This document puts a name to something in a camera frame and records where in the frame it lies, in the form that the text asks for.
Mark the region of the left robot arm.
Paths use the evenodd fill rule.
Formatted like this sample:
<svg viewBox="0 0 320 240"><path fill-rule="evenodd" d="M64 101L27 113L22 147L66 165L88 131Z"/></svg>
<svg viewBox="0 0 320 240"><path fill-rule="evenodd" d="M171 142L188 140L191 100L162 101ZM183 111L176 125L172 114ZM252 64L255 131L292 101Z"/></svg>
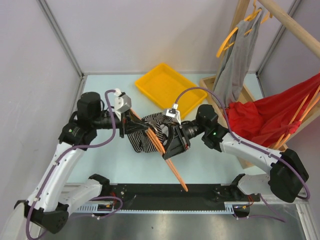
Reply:
<svg viewBox="0 0 320 240"><path fill-rule="evenodd" d="M117 131L124 137L148 128L134 115L131 98L125 92L116 88L104 95L105 101L97 92L81 95L76 110L62 128L54 156L39 184L26 200L17 201L16 206L24 209L27 239L33 239L30 225L56 234L86 202L114 198L109 179L99 174L91 175L75 190L62 194L74 167L88 149L107 145Z"/></svg>

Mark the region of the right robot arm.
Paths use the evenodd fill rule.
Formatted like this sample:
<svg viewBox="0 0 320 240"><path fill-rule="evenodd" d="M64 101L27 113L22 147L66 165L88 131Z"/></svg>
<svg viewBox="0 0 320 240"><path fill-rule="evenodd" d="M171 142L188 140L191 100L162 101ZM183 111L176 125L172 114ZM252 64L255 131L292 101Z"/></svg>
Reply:
<svg viewBox="0 0 320 240"><path fill-rule="evenodd" d="M209 149L236 156L264 171L265 174L238 176L236 185L230 188L235 200L242 201L250 194L261 194L264 187L287 203L311 197L306 185L309 174L294 150L279 151L240 137L218 123L218 115L209 104L200 105L192 121L181 121L176 104L173 108L166 108L163 114L173 119L167 125L164 160L186 152L191 147L190 140L201 135Z"/></svg>

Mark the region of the striped tank top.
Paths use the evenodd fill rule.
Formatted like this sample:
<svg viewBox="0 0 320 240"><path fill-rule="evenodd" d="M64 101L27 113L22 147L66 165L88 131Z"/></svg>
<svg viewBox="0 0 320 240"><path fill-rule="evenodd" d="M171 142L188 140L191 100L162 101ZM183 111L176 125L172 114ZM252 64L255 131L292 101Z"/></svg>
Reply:
<svg viewBox="0 0 320 240"><path fill-rule="evenodd" d="M148 122L155 129L155 135L165 147L169 137L168 124L172 123L173 119L163 115L161 112L157 112L143 117L142 120ZM145 131L137 131L128 134L127 137L136 153L153 153L157 151Z"/></svg>

